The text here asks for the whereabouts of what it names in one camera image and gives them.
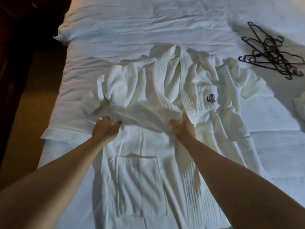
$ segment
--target bed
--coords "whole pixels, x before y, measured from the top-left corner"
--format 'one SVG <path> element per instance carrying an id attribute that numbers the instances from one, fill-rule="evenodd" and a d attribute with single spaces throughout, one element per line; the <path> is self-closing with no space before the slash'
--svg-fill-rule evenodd
<path id="1" fill-rule="evenodd" d="M 249 54 L 240 39 L 251 34 L 247 21 L 284 36 L 283 50 L 305 57 L 304 10 L 304 0 L 73 0 L 57 37 L 68 49 L 49 128 L 91 132 L 97 114 L 82 121 L 80 101 L 112 64 L 157 58 L 172 45 L 223 58 Z M 305 122 L 292 102 L 305 91 L 305 77 L 250 68 L 267 86 L 242 101 L 242 119 L 273 182 L 305 206 Z M 77 145 L 47 139 L 39 167 Z M 56 228 L 103 228 L 101 160 L 99 154 Z"/>

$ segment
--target floor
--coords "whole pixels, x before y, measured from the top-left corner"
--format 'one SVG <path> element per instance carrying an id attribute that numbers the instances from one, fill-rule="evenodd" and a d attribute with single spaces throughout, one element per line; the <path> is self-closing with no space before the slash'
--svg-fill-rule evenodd
<path id="1" fill-rule="evenodd" d="M 0 169 L 0 190 L 37 168 L 65 59 L 66 47 L 55 41 L 34 54 Z"/>

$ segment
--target forearm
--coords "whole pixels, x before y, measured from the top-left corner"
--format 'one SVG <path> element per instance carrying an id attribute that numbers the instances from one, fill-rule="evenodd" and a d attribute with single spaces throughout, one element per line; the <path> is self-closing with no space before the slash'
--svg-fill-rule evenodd
<path id="1" fill-rule="evenodd" d="M 182 141 L 234 228 L 305 228 L 305 211 L 284 192 L 191 136 Z"/>
<path id="2" fill-rule="evenodd" d="M 53 228 L 102 147 L 89 139 L 0 192 L 0 227 Z"/>

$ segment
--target person's left hand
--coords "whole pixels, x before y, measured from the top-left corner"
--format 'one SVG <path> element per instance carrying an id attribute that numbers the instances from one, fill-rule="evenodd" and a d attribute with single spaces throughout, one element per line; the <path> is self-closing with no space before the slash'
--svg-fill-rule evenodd
<path id="1" fill-rule="evenodd" d="M 103 116 L 101 120 L 98 120 L 95 123 L 92 132 L 92 139 L 103 143 L 113 141 L 119 133 L 121 124 L 121 121 L 117 121 L 112 125 L 110 122 L 110 117 Z"/>

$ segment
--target embroidered logo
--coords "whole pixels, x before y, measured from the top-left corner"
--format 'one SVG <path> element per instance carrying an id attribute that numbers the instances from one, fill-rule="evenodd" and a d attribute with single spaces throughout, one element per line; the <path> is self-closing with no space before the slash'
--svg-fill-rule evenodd
<path id="1" fill-rule="evenodd" d="M 215 95 L 212 94 L 212 93 L 208 94 L 207 101 L 210 102 L 210 103 L 215 103 L 216 102 Z"/>

